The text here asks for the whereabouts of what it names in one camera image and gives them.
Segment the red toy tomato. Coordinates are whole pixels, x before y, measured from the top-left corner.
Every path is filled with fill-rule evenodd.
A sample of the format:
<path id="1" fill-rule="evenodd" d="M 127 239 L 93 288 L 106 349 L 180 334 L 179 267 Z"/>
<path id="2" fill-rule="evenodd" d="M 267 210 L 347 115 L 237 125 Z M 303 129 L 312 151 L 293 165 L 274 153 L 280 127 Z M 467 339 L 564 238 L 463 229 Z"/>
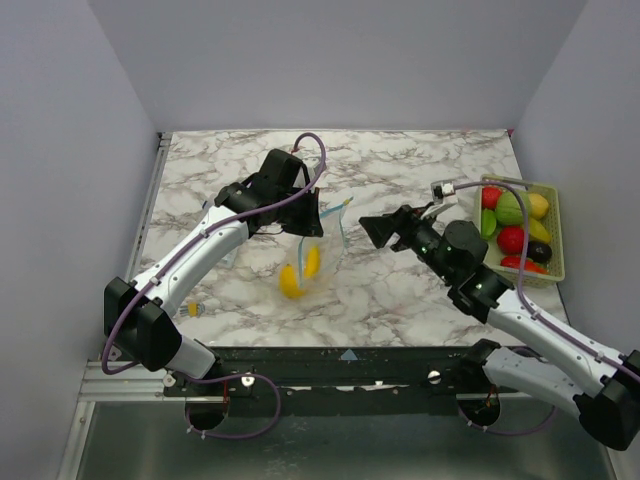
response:
<path id="1" fill-rule="evenodd" d="M 496 244 L 505 255 L 520 255 L 528 236 L 520 226 L 506 226 L 496 237 Z"/>

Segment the small yellow connector sticker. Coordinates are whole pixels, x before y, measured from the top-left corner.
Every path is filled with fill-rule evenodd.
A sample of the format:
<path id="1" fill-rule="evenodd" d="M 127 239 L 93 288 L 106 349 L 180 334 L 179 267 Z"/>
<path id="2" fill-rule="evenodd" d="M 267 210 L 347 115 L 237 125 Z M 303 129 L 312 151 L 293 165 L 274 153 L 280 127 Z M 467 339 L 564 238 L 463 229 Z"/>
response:
<path id="1" fill-rule="evenodd" d="M 205 313 L 206 307 L 202 303 L 189 302 L 180 306 L 181 317 L 198 318 Z"/>

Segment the yellow toy banana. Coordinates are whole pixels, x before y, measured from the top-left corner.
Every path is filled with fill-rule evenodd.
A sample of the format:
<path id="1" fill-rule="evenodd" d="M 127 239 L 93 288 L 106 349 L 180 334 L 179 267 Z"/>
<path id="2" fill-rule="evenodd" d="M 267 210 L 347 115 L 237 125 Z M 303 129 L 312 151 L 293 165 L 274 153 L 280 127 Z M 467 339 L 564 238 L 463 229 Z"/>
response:
<path id="1" fill-rule="evenodd" d="M 311 279 L 316 276 L 321 266 L 321 254 L 318 246 L 312 246 L 306 255 L 303 278 Z"/>

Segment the yellow toy starfruit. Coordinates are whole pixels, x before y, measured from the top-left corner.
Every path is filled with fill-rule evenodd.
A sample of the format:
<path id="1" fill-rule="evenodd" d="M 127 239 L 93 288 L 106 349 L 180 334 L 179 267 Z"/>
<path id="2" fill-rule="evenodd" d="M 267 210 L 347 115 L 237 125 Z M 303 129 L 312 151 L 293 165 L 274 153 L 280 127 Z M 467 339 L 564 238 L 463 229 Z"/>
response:
<path id="1" fill-rule="evenodd" d="M 533 217 L 528 218 L 528 232 L 530 241 L 536 241 L 544 244 L 550 244 L 552 241 L 552 235 L 549 231 L 539 220 Z"/>

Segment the dark purple toy eggplant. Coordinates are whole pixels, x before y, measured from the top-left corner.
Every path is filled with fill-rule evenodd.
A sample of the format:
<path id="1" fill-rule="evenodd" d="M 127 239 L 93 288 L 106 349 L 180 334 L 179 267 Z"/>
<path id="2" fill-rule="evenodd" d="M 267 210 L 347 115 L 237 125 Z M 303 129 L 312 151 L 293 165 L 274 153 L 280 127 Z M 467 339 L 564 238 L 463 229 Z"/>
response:
<path id="1" fill-rule="evenodd" d="M 549 244 L 530 241 L 527 247 L 527 257 L 538 264 L 546 264 L 553 257 L 553 250 Z"/>

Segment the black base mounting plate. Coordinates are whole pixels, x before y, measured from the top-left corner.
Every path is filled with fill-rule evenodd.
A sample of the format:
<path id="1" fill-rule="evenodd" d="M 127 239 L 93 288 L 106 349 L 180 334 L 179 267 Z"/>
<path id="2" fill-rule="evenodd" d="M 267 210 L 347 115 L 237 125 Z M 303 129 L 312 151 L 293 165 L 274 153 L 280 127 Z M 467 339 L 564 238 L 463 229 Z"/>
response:
<path id="1" fill-rule="evenodd" d="M 493 345 L 220 347 L 211 384 L 179 376 L 164 394 L 199 413 L 243 417 L 454 415 L 460 400 L 493 392 L 481 366 Z"/>

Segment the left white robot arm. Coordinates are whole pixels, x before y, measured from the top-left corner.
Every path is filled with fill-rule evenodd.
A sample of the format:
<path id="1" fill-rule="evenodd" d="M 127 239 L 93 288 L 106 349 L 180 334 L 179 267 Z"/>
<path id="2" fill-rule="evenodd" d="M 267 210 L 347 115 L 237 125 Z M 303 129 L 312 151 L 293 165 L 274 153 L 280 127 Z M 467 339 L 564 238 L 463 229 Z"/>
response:
<path id="1" fill-rule="evenodd" d="M 197 226 L 164 258 L 130 281 L 114 278 L 104 291 L 104 332 L 117 346 L 154 372 L 187 376 L 201 395 L 222 380 L 213 351 L 181 334 L 172 318 L 225 256 L 273 223 L 302 237 L 320 237 L 319 191 L 303 161 L 283 150 L 268 152 L 260 169 L 220 190 Z"/>

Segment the green toy pepper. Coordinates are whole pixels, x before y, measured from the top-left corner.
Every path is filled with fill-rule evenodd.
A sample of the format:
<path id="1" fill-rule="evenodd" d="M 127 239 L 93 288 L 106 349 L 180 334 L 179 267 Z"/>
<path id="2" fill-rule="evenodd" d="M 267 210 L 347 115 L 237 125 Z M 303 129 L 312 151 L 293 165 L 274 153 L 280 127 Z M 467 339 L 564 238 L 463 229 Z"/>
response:
<path id="1" fill-rule="evenodd" d="M 494 210 L 483 209 L 481 212 L 480 234 L 484 240 L 492 238 L 498 227 Z"/>

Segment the red toy strawberry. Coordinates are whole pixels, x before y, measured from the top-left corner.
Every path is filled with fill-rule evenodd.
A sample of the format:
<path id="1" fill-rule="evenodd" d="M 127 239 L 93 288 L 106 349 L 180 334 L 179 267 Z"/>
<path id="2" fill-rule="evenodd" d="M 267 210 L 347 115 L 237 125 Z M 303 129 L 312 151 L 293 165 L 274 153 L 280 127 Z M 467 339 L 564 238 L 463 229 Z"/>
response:
<path id="1" fill-rule="evenodd" d="M 483 209 L 495 210 L 504 191 L 495 186 L 484 186 L 481 192 L 481 206 Z"/>

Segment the beige plastic basket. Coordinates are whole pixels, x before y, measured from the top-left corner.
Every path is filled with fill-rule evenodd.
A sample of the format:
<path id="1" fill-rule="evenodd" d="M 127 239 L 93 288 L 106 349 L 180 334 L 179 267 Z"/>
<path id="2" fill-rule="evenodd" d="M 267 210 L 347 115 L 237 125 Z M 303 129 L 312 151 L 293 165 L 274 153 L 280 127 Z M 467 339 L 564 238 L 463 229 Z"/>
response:
<path id="1" fill-rule="evenodd" d="M 546 264 L 538 264 L 533 262 L 527 257 L 527 247 L 529 240 L 528 232 L 528 218 L 520 226 L 525 234 L 528 236 L 528 240 L 520 255 L 505 255 L 503 254 L 496 244 L 496 237 L 500 231 L 506 227 L 498 223 L 498 227 L 491 239 L 486 240 L 488 242 L 488 251 L 485 255 L 485 263 L 490 268 L 496 270 L 504 277 L 508 278 L 512 282 L 517 281 L 518 269 L 520 267 L 521 255 L 526 255 L 526 261 L 524 265 L 524 277 L 523 283 L 525 285 L 545 288 L 562 281 L 565 278 L 565 264 L 564 264 L 564 251 L 561 229 L 561 217 L 559 206 L 559 193 L 557 189 L 551 185 L 529 182 L 524 180 L 518 180 L 508 177 L 500 177 L 495 175 L 485 175 L 482 177 L 482 185 L 477 188 L 475 194 L 475 211 L 474 211 L 474 224 L 480 232 L 481 212 L 483 210 L 481 206 L 481 192 L 484 186 L 495 186 L 501 188 L 503 191 L 510 191 L 516 196 L 519 191 L 539 193 L 543 195 L 550 203 L 550 209 L 547 215 L 539 220 L 544 227 L 552 235 L 552 241 L 549 244 L 553 250 L 553 257 Z M 522 200 L 517 196 L 517 199 L 521 205 L 522 212 L 525 212 L 525 207 Z"/>

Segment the clear zip top bag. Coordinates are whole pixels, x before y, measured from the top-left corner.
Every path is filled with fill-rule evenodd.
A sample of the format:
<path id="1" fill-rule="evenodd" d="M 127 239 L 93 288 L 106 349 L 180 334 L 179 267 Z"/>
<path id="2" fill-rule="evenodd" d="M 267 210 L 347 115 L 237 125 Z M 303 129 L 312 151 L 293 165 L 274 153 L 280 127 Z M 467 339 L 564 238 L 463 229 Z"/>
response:
<path id="1" fill-rule="evenodd" d="M 289 299 L 298 299 L 329 288 L 342 257 L 347 238 L 343 217 L 354 197 L 319 213 L 322 237 L 300 237 L 288 250 L 278 271 L 278 288 Z"/>

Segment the green toy cabbage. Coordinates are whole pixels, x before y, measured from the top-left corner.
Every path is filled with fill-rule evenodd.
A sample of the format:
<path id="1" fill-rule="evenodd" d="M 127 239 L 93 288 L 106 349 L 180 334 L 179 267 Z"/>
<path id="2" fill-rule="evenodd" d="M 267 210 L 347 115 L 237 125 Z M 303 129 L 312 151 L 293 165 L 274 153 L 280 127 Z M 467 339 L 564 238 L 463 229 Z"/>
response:
<path id="1" fill-rule="evenodd" d="M 525 212 L 522 212 L 517 196 L 522 200 Z M 519 191 L 517 196 L 510 191 L 504 191 L 499 197 L 494 212 L 500 225 L 522 225 L 529 215 L 531 204 L 528 194 L 525 191 Z"/>

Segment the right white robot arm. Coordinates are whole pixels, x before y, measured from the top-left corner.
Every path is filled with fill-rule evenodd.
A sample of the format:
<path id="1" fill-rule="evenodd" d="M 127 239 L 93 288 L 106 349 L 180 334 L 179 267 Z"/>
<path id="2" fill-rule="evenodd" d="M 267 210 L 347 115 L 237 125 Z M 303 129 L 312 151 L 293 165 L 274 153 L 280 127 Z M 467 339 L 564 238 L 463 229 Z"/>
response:
<path id="1" fill-rule="evenodd" d="M 430 219 L 404 205 L 391 214 L 365 216 L 360 225 L 376 248 L 410 250 L 446 286 L 464 314 L 502 330 L 542 356 L 526 360 L 505 347 L 464 362 L 469 390 L 504 386 L 543 400 L 578 419 L 606 447 L 625 451 L 639 433 L 639 353 L 623 354 L 574 330 L 518 293 L 487 267 L 487 242 L 473 223 L 455 220 L 438 233 Z"/>

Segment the yellow toy lemon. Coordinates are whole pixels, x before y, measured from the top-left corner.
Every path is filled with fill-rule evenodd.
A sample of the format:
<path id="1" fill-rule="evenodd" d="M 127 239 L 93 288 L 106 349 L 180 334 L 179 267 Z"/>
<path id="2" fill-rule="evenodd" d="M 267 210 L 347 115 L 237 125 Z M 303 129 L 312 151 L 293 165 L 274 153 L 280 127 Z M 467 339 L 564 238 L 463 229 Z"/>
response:
<path id="1" fill-rule="evenodd" d="M 530 203 L 529 216 L 536 219 L 543 219 L 550 209 L 549 201 L 539 193 L 528 193 L 528 199 Z"/>
<path id="2" fill-rule="evenodd" d="M 297 299 L 306 294 L 306 291 L 299 286 L 296 271 L 290 264 L 286 264 L 281 269 L 278 286 L 281 293 L 289 299 Z"/>

